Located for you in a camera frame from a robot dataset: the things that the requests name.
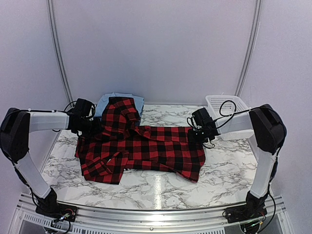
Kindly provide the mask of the white plastic basket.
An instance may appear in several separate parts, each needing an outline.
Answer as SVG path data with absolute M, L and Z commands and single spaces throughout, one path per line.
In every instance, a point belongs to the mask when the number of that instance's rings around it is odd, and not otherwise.
M 219 138 L 248 139 L 254 135 L 249 107 L 241 98 L 231 95 L 207 95 L 207 111 L 216 120 Z

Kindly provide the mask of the red black plaid shirt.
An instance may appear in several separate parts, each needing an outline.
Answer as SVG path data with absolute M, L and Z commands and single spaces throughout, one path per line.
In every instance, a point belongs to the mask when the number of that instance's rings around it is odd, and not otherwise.
M 110 97 L 101 118 L 102 132 L 78 138 L 75 156 L 89 181 L 119 184 L 124 171 L 172 172 L 198 182 L 205 163 L 201 144 L 188 141 L 190 127 L 135 126 L 133 98 Z

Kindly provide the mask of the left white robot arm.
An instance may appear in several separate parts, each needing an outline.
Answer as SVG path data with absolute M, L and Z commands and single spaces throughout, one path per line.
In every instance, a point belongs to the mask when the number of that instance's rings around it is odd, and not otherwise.
M 77 99 L 70 110 L 22 110 L 10 108 L 0 126 L 0 149 L 11 161 L 32 192 L 41 199 L 52 196 L 52 189 L 34 165 L 29 153 L 29 135 L 46 130 L 68 130 L 83 137 L 101 132 L 100 120 L 94 118 L 95 105 Z

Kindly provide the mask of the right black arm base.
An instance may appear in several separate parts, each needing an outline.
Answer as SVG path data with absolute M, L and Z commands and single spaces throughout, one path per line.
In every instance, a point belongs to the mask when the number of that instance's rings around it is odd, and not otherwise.
M 263 197 L 257 198 L 251 192 L 248 192 L 245 205 L 226 208 L 222 216 L 227 219 L 228 223 L 266 216 L 268 212 L 265 206 L 265 200 L 268 198 L 268 195 L 269 193 L 266 193 Z

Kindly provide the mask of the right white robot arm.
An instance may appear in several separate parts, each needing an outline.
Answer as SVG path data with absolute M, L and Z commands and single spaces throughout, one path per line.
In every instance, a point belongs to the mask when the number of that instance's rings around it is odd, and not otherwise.
M 242 215 L 252 218 L 260 211 L 260 201 L 269 195 L 270 185 L 278 167 L 278 157 L 284 145 L 287 129 L 280 115 L 269 105 L 213 119 L 206 108 L 193 112 L 190 120 L 188 139 L 190 142 L 205 143 L 216 136 L 244 130 L 252 130 L 256 139 L 258 158 L 255 177 L 247 193 L 247 204 L 242 206 Z

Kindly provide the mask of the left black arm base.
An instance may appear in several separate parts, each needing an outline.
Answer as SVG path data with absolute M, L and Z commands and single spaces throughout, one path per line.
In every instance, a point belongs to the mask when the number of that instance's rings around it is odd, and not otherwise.
M 46 198 L 41 198 L 32 193 L 32 199 L 36 206 L 35 212 L 40 215 L 52 217 L 57 221 L 67 220 L 74 222 L 78 208 L 57 202 L 57 194 L 51 189 Z

